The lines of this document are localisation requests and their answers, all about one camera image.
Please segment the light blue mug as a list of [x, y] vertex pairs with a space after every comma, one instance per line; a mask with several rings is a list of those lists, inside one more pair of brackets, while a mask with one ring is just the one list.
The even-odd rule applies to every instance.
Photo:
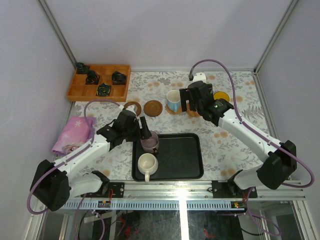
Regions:
[[166, 95], [166, 99], [168, 108], [177, 113], [181, 106], [180, 92], [178, 90], [170, 90]]

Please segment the purple glass mug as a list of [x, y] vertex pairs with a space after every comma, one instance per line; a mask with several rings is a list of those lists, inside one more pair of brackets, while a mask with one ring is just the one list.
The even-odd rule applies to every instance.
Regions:
[[146, 153], [157, 155], [159, 153], [159, 136], [151, 131], [151, 137], [140, 141], [143, 150]]

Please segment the yellow glass mug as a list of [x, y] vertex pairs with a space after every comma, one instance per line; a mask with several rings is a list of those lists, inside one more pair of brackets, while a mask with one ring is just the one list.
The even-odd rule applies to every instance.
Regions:
[[215, 93], [213, 94], [213, 98], [214, 98], [214, 100], [216, 100], [216, 101], [217, 101], [217, 100], [220, 100], [220, 99], [225, 100], [225, 101], [227, 101], [227, 102], [230, 101], [229, 95], [228, 95], [227, 93], [223, 92], [223, 91], [217, 91], [217, 92], [215, 92]]

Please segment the woven rattan coaster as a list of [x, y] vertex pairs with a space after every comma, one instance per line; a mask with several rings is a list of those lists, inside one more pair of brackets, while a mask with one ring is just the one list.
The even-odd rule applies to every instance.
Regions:
[[190, 117], [193, 117], [193, 118], [198, 118], [198, 117], [200, 117], [200, 115], [199, 115], [196, 111], [192, 111], [192, 110], [188, 110], [188, 111], [187, 111], [187, 114], [188, 114]]
[[165, 109], [170, 115], [180, 115], [182, 113], [182, 107], [181, 106], [178, 108], [177, 111], [173, 111], [173, 110], [171, 110], [169, 108], [168, 104], [166, 104]]

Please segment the dark brown wooden coaster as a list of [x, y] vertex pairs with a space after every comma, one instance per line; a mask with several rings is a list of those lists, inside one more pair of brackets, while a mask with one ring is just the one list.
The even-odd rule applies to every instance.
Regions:
[[136, 101], [129, 101], [127, 102], [125, 105], [124, 105], [124, 108], [129, 110], [129, 111], [132, 111], [136, 114], [136, 116], [139, 116], [142, 112], [142, 107], [141, 105], [136, 102]]

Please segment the light brown wooden coaster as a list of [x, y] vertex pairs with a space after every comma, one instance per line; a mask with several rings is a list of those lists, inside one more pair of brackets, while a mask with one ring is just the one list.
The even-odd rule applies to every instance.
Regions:
[[157, 117], [163, 111], [163, 105], [157, 100], [150, 100], [143, 107], [144, 113], [149, 117]]

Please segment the cream speckled mug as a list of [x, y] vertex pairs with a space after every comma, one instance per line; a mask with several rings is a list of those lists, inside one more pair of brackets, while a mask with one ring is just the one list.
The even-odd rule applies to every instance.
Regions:
[[153, 175], [158, 170], [158, 160], [151, 153], [142, 154], [137, 162], [138, 170], [144, 176], [144, 181], [149, 182], [151, 175]]

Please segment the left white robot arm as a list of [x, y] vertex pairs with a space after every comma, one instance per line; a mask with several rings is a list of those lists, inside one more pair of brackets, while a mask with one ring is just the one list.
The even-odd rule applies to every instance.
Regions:
[[30, 195], [52, 212], [59, 210], [69, 198], [105, 197], [109, 194], [110, 181], [103, 173], [94, 170], [80, 177], [76, 174], [123, 142], [137, 142], [151, 135], [145, 117], [123, 109], [117, 119], [97, 130], [84, 145], [54, 162], [43, 160], [36, 169]]

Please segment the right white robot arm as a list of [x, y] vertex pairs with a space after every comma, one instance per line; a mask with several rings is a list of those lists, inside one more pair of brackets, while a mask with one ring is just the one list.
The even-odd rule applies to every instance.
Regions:
[[246, 189], [266, 186], [276, 190], [296, 170], [296, 146], [267, 135], [251, 123], [245, 123], [236, 114], [234, 106], [223, 98], [214, 99], [210, 83], [196, 81], [179, 90], [182, 111], [197, 112], [204, 120], [226, 130], [244, 143], [262, 161], [262, 165], [240, 170], [229, 180], [228, 192], [240, 197]]

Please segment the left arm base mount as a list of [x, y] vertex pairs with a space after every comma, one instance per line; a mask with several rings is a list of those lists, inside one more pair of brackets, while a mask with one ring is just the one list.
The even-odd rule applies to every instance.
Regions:
[[124, 182], [109, 182], [102, 185], [102, 188], [97, 192], [90, 192], [86, 194], [87, 198], [123, 198], [125, 191]]

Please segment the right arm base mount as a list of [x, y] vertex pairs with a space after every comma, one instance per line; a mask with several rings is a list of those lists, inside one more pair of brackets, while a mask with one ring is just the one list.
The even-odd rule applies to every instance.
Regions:
[[211, 187], [207, 188], [207, 192], [213, 195], [215, 199], [242, 199], [245, 201], [248, 197], [250, 187], [240, 189], [234, 182], [234, 176], [227, 181], [212, 180]]

